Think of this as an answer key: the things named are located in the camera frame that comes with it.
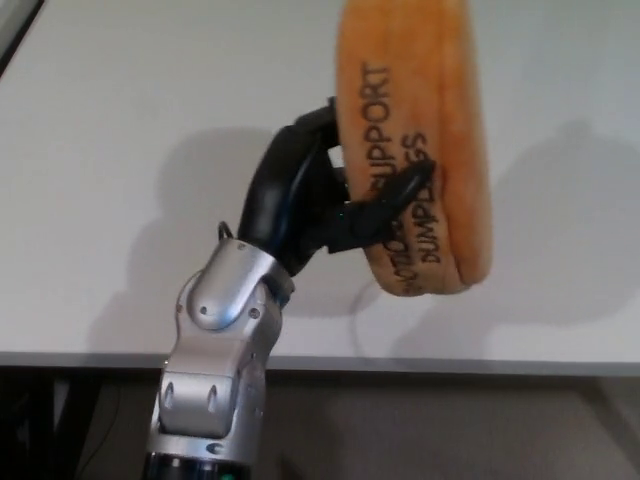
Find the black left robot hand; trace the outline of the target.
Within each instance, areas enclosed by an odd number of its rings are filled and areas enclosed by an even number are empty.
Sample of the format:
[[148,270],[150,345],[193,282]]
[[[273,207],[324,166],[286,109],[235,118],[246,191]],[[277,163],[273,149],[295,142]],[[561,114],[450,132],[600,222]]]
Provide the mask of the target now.
[[426,158],[392,174],[372,199],[358,200],[331,163],[329,151],[339,144],[330,99],[275,134],[248,188],[237,237],[290,276],[320,249],[339,253],[391,241],[393,222],[432,180],[435,163]]

